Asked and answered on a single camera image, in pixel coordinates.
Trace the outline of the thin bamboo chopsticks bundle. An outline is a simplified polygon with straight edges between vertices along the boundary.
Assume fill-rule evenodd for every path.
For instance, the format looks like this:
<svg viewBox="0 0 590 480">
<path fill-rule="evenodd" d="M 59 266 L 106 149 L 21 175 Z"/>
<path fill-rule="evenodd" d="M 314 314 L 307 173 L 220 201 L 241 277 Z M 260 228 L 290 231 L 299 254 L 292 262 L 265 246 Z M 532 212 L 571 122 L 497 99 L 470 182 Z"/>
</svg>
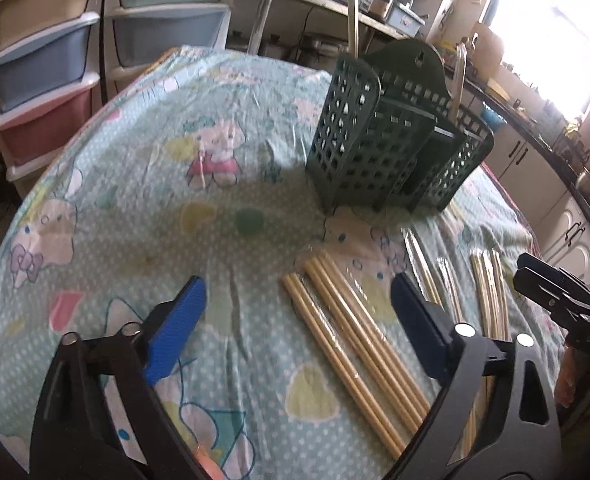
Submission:
<svg viewBox="0 0 590 480">
<path fill-rule="evenodd" d="M 509 340 L 508 300 L 506 300 L 501 257 L 496 250 L 473 249 L 470 253 L 470 262 L 477 287 L 482 334 L 490 339 Z M 493 387 L 493 378 L 481 379 L 480 393 L 476 396 L 463 432 L 462 452 L 464 454 L 473 448 Z"/>
</svg>

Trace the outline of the thin chopsticks pack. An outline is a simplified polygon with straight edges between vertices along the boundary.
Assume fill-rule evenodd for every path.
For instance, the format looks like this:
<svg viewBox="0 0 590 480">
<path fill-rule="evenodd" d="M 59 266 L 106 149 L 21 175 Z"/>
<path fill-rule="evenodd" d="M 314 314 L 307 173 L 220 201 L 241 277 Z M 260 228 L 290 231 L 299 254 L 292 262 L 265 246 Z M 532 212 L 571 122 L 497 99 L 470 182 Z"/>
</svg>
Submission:
<svg viewBox="0 0 590 480">
<path fill-rule="evenodd" d="M 406 254 L 418 289 L 426 300 L 441 306 L 439 290 L 430 272 L 430 266 L 421 250 L 420 243 L 410 230 L 403 231 L 403 243 L 406 246 Z"/>
<path fill-rule="evenodd" d="M 440 274 L 444 293 L 446 294 L 446 306 L 455 323 L 466 321 L 464 309 L 459 294 L 458 282 L 455 279 L 452 265 L 445 258 L 437 259 L 437 268 Z"/>
</svg>

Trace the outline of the dark green utensil caddy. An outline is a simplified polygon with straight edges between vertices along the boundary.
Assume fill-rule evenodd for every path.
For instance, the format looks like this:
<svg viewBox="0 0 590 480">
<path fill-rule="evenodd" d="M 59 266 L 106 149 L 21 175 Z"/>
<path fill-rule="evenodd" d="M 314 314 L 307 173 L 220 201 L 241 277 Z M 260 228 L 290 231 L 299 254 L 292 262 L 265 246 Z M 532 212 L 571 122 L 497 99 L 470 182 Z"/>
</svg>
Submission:
<svg viewBox="0 0 590 480">
<path fill-rule="evenodd" d="M 449 91 L 438 51 L 406 38 L 338 58 L 306 169 L 325 211 L 443 210 L 493 147 Z"/>
</svg>

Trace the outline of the white kitchen cabinets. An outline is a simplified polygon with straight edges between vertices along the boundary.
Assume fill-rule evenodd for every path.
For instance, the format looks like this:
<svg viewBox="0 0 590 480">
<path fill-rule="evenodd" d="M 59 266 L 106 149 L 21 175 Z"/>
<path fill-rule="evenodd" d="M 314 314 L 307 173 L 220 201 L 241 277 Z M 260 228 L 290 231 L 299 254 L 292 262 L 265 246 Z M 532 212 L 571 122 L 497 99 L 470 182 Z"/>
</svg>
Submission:
<svg viewBox="0 0 590 480">
<path fill-rule="evenodd" d="M 576 187 L 577 176 L 522 118 L 469 82 L 462 103 L 503 119 L 493 128 L 485 164 L 534 231 L 542 259 L 590 286 L 590 204 Z"/>
</svg>

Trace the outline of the metal kitchen shelf rack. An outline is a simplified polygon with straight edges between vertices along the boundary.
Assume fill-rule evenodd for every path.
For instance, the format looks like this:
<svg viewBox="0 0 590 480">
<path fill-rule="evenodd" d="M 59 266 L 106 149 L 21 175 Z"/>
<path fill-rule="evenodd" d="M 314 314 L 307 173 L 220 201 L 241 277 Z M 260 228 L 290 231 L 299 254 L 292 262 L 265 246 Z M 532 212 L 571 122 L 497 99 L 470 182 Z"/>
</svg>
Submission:
<svg viewBox="0 0 590 480">
<path fill-rule="evenodd" d="M 249 44 L 260 3 L 261 0 L 233 0 L 229 41 L 242 38 Z M 347 6 L 335 0 L 272 0 L 262 39 L 278 36 L 284 46 L 295 47 L 305 34 L 348 41 Z M 358 35 L 361 53 L 408 36 L 365 13 L 359 15 Z"/>
</svg>

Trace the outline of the cartoon print teal tablecloth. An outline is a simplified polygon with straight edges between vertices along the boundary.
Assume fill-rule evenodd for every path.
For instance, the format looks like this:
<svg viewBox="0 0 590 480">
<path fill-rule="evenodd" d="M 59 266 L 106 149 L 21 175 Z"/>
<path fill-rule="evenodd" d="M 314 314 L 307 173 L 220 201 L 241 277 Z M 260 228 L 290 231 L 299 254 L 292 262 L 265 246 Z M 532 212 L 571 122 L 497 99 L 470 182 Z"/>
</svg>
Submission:
<svg viewBox="0 0 590 480">
<path fill-rule="evenodd" d="M 510 278 L 534 233 L 477 168 L 443 211 L 325 212 L 306 171 L 328 73 L 184 48 L 118 94 L 22 203 L 0 246 L 0 440 L 29 462 L 34 412 L 63 334 L 116 333 L 194 275 L 208 304 L 157 387 L 191 448 L 229 479 L 379 479 L 392 461 L 301 321 L 280 279 L 322 248 L 427 399 L 427 377 L 391 309 L 410 230 L 432 270 L 452 265 L 470 324 L 473 249 Z"/>
</svg>

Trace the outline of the light blue dish bin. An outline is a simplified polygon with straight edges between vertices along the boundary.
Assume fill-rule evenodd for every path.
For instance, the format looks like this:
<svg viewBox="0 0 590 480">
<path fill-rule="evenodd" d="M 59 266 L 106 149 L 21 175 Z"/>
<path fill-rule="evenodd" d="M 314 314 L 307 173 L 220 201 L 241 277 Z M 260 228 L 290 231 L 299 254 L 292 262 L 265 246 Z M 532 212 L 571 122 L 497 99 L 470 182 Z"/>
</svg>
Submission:
<svg viewBox="0 0 590 480">
<path fill-rule="evenodd" d="M 386 18 L 386 24 L 409 37 L 416 37 L 425 21 L 417 16 L 408 6 L 393 3 Z"/>
</svg>

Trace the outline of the left pastel drawer tower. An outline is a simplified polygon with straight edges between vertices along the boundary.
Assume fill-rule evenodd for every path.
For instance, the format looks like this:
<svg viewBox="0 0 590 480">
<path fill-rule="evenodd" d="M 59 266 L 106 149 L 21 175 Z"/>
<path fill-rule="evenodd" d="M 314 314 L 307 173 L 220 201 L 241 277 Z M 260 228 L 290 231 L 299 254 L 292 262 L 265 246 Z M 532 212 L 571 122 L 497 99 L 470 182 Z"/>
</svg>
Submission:
<svg viewBox="0 0 590 480">
<path fill-rule="evenodd" d="M 0 0 L 0 151 L 17 184 L 100 106 L 102 0 Z"/>
</svg>

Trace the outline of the pastel drawer tower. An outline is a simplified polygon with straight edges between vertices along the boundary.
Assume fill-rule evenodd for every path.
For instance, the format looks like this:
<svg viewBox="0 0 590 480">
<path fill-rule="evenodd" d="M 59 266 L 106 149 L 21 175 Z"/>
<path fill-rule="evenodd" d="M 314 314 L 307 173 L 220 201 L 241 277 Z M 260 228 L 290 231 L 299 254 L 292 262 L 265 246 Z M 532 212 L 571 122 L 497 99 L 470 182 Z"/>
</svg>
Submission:
<svg viewBox="0 0 590 480">
<path fill-rule="evenodd" d="M 234 0 L 104 0 L 106 79 L 120 89 L 166 51 L 221 50 Z"/>
<path fill-rule="evenodd" d="M 17 184 L 100 106 L 102 0 L 0 0 L 0 151 Z"/>
</svg>

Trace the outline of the right pastel drawer tower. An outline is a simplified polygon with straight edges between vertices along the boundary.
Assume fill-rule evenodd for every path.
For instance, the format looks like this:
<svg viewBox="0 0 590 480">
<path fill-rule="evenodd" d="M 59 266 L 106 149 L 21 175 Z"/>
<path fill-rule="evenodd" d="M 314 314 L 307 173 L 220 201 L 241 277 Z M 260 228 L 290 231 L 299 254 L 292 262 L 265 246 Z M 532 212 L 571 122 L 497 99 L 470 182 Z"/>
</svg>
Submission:
<svg viewBox="0 0 590 480">
<path fill-rule="evenodd" d="M 104 0 L 106 79 L 120 89 L 166 51 L 221 50 L 234 0 Z"/>
</svg>

